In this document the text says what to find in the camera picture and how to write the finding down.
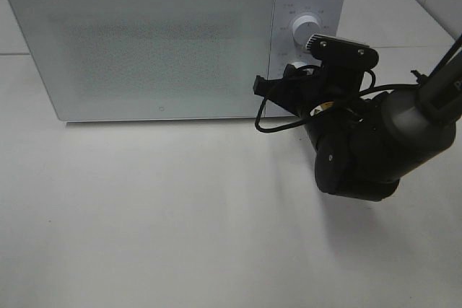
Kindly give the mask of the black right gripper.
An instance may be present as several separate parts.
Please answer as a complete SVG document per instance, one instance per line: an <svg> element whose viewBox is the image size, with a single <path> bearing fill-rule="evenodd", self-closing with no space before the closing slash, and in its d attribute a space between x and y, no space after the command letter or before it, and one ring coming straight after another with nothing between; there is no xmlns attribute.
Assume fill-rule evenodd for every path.
<svg viewBox="0 0 462 308"><path fill-rule="evenodd" d="M301 65L288 63L283 79L265 79L257 75L253 83L253 93L304 118L315 106L330 101L342 100L352 94L331 91L322 74L321 65Z"/></svg>

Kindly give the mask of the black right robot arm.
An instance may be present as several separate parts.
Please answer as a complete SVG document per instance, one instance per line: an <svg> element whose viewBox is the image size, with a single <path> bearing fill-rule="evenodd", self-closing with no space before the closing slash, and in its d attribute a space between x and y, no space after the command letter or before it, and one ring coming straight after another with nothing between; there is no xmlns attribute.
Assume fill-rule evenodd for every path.
<svg viewBox="0 0 462 308"><path fill-rule="evenodd" d="M381 201L400 179L456 137L461 118L461 42L415 84L372 82L378 52L315 34L307 41L315 65L288 64L280 79L257 76L253 92L297 117L315 149L315 182L330 195Z"/></svg>

